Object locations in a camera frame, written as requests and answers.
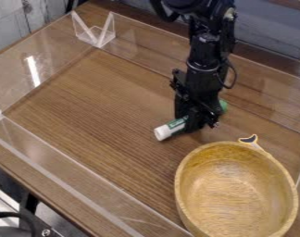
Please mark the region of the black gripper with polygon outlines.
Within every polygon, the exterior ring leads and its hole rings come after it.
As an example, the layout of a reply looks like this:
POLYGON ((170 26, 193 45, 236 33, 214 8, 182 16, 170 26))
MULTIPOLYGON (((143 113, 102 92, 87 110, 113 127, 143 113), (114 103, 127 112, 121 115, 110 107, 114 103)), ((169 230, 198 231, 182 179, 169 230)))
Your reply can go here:
POLYGON ((214 127, 217 122, 216 115, 192 103, 216 104, 222 85, 216 79, 212 71, 197 70, 188 67, 188 71, 173 70, 170 86, 175 90, 175 118, 188 116, 185 132, 193 133, 201 130, 208 124, 214 127))

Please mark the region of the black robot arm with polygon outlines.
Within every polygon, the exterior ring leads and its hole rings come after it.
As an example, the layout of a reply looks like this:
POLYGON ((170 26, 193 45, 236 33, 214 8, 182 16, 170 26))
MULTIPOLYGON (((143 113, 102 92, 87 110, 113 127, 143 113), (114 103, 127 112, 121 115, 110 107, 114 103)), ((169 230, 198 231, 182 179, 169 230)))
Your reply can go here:
POLYGON ((232 89, 226 76, 236 69, 229 55, 236 46, 237 8, 234 0, 149 0, 159 18, 184 19, 189 24, 190 54, 186 69, 173 70, 175 118, 185 120, 185 132, 216 127, 225 109, 220 92, 232 89))

